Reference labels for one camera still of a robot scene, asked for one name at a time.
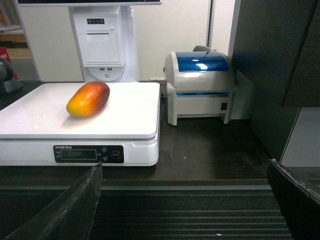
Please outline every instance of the lcd display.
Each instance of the lcd display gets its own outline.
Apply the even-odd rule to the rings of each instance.
[[[61,159],[77,159],[77,160],[85,160],[85,159],[91,159],[95,160],[97,159],[97,153],[94,149],[61,149]]]

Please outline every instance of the scale button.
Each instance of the scale button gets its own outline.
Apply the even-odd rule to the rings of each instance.
[[[102,157],[102,162],[106,163],[108,162],[109,158],[107,156],[103,156]]]
[[[111,156],[112,156],[114,159],[119,159],[120,156],[121,156],[121,154],[120,154],[120,152],[119,152],[118,150],[113,150],[113,151],[111,152]]]

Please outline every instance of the scale platform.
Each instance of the scale platform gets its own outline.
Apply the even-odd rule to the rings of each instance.
[[[0,166],[152,166],[159,157],[160,85],[108,83],[91,117],[66,106],[84,83],[46,83],[0,111]]]

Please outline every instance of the blue printer lid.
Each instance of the blue printer lid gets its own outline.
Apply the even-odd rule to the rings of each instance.
[[[175,53],[179,72],[228,72],[225,58],[216,51],[188,51]]]

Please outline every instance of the red object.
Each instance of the red object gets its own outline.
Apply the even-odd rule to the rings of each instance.
[[[5,47],[3,47],[3,46],[0,46],[0,58],[2,58],[4,60],[7,60],[9,63],[11,63],[11,60],[10,60],[9,54],[7,52],[7,49]],[[13,78],[15,80],[18,80],[17,74],[14,74]]]

